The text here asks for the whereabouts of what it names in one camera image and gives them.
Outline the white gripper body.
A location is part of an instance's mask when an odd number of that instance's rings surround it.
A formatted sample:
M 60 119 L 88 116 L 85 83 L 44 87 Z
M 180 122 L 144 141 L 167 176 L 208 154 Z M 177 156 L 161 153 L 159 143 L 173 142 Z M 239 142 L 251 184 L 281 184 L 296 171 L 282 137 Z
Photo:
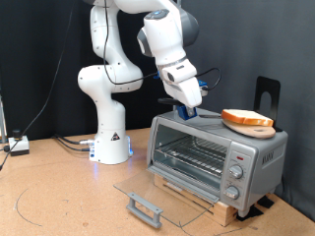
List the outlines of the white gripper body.
M 163 81 L 163 85 L 168 95 L 190 108 L 202 103 L 202 96 L 196 78 L 191 78 L 180 83 Z

